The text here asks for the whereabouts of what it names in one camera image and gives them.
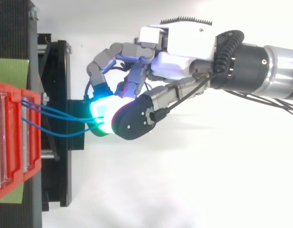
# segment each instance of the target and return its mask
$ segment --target screw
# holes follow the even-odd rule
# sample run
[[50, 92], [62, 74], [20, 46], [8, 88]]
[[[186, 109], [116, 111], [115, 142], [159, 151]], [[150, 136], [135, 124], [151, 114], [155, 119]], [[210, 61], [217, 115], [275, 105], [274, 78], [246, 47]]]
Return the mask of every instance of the screw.
[[42, 104], [46, 106], [47, 102], [49, 102], [49, 97], [46, 93], [42, 93]]
[[71, 55], [72, 54], [72, 46], [67, 46], [66, 52], [67, 52], [67, 54]]

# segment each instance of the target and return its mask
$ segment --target black cable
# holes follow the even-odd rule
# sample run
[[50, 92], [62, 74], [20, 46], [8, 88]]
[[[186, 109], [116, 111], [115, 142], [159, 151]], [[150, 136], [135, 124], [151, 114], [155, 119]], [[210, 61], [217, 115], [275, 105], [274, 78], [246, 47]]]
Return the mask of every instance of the black cable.
[[210, 77], [206, 78], [204, 81], [202, 81], [195, 89], [193, 89], [190, 93], [185, 95], [181, 100], [175, 102], [170, 107], [167, 108], [167, 112], [170, 112], [173, 108], [177, 107], [181, 103], [183, 103], [186, 99], [188, 99], [190, 96], [194, 95], [201, 87], [203, 87], [208, 81], [212, 80], [213, 78], [217, 77], [217, 75], [211, 75]]
[[89, 89], [90, 85], [91, 85], [91, 82], [88, 81], [88, 84], [86, 85], [85, 92], [84, 92], [84, 100], [88, 99], [88, 89]]
[[[113, 68], [111, 68], [111, 70], [121, 70], [123, 72], [127, 72], [131, 68], [131, 64], [128, 64], [128, 63], [125, 63], [125, 64], [121, 63], [120, 65], [122, 67], [114, 66]], [[90, 81], [88, 81], [88, 84], [86, 85], [86, 88], [85, 88], [85, 91], [84, 91], [84, 100], [88, 99], [88, 89], [89, 89], [90, 85], [91, 85], [91, 83], [90, 83]]]
[[248, 94], [248, 95], [249, 95], [249, 96], [253, 96], [253, 97], [255, 97], [255, 98], [258, 98], [258, 99], [261, 99], [261, 100], [263, 100], [263, 101], [267, 101], [267, 102], [272, 103], [272, 104], [276, 104], [275, 102], [273, 102], [273, 101], [271, 101], [271, 100], [268, 100], [268, 99], [266, 99], [266, 98], [263, 98], [263, 97], [260, 97], [260, 96], [254, 95], [254, 94]]
[[284, 101], [281, 101], [280, 99], [275, 99], [277, 102], [279, 102], [280, 104], [282, 104], [283, 106], [285, 106], [286, 108], [288, 108], [289, 110], [293, 111], [293, 107], [289, 106], [288, 104], [286, 104]]
[[293, 107], [293, 104], [291, 104], [291, 103], [288, 103], [288, 102], [286, 102], [286, 101], [283, 101], [285, 104], [287, 104], [287, 105], [289, 105], [289, 106], [291, 106], [291, 107]]
[[148, 88], [148, 86], [147, 86], [147, 83], [146, 83], [146, 82], [145, 82], [145, 86], [146, 86], [146, 90], [147, 90], [147, 91], [150, 91], [149, 88]]
[[229, 93], [229, 94], [238, 96], [240, 98], [246, 99], [246, 100], [254, 101], [254, 102], [257, 102], [257, 103], [261, 103], [261, 104], [268, 105], [268, 106], [272, 106], [272, 107], [276, 107], [276, 108], [282, 108], [283, 110], [285, 110], [289, 114], [293, 115], [293, 113], [288, 109], [288, 107], [286, 107], [284, 105], [279, 105], [279, 104], [277, 104], [277, 103], [275, 103], [273, 101], [270, 101], [270, 100], [268, 100], [266, 98], [262, 98], [262, 97], [259, 97], [259, 96], [253, 95], [253, 94], [248, 94], [248, 95], [257, 97], [259, 99], [265, 100], [265, 101], [260, 101], [258, 99], [254, 99], [254, 98], [251, 98], [251, 97], [248, 97], [246, 95], [242, 95], [242, 94], [239, 94], [239, 93], [236, 93], [236, 92], [232, 92], [232, 91], [226, 91], [226, 92]]
[[128, 71], [128, 69], [123, 68], [123, 67], [119, 67], [119, 66], [114, 66], [113, 68], [111, 68], [111, 70], [121, 70], [123, 72], [127, 72]]
[[218, 52], [217, 58], [214, 61], [215, 72], [220, 73], [226, 71], [226, 68], [229, 66], [229, 62], [235, 50], [245, 38], [243, 32], [239, 30], [231, 30], [228, 32], [224, 32], [218, 36], [229, 36], [230, 34], [231, 37], [228, 39], [224, 47]]
[[284, 106], [282, 105], [278, 105], [276, 103], [272, 104], [272, 103], [269, 103], [269, 102], [266, 102], [266, 101], [260, 101], [258, 99], [254, 99], [254, 98], [251, 98], [251, 97], [248, 97], [248, 96], [245, 96], [245, 95], [242, 95], [242, 94], [239, 94], [239, 93], [236, 93], [236, 92], [232, 92], [232, 91], [226, 91], [227, 93], [229, 94], [232, 94], [232, 95], [235, 95], [235, 96], [238, 96], [240, 98], [243, 98], [243, 99], [246, 99], [246, 100], [249, 100], [249, 101], [254, 101], [254, 102], [258, 102], [258, 103], [261, 103], [261, 104], [264, 104], [264, 105], [268, 105], [268, 106], [272, 106], [272, 107], [276, 107], [276, 108], [282, 108], [282, 109], [285, 109]]

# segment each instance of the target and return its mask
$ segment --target red storage bin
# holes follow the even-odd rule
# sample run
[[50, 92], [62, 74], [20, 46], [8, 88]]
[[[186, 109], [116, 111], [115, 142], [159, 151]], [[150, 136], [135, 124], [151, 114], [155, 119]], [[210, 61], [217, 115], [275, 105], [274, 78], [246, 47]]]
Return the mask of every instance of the red storage bin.
[[41, 169], [41, 132], [21, 119], [41, 126], [41, 114], [22, 99], [41, 103], [36, 92], [0, 83], [0, 199]]
[[0, 83], [0, 198], [23, 182], [21, 90]]

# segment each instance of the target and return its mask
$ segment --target white background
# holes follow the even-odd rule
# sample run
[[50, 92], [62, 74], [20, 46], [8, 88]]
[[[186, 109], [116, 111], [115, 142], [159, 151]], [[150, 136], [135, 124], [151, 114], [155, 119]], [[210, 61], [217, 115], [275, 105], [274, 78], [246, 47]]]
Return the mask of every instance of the white background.
[[[71, 96], [86, 66], [142, 26], [195, 16], [245, 43], [293, 48], [293, 0], [34, 0], [39, 32], [66, 40]], [[122, 79], [113, 72], [111, 86]], [[73, 200], [50, 204], [44, 228], [293, 228], [293, 117], [208, 90], [135, 141], [86, 134], [72, 157]]]

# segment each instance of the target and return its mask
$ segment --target black frame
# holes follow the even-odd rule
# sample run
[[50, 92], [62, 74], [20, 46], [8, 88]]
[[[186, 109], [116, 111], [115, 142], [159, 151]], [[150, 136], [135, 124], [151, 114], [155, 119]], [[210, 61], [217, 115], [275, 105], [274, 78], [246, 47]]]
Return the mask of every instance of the black frame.
[[[43, 36], [39, 34], [39, 44]], [[49, 97], [48, 107], [73, 114], [83, 115], [83, 101], [70, 99], [70, 60], [69, 44], [64, 40], [49, 42], [44, 53], [39, 54], [39, 74], [44, 91]], [[69, 134], [84, 129], [84, 123], [74, 123], [51, 117], [42, 118], [42, 126], [53, 132]], [[84, 149], [84, 134], [71, 138], [54, 137], [42, 133], [42, 149], [52, 152], [54, 158], [42, 159], [42, 210], [49, 210], [49, 202], [60, 202], [67, 207], [72, 201], [71, 189], [71, 150]]]

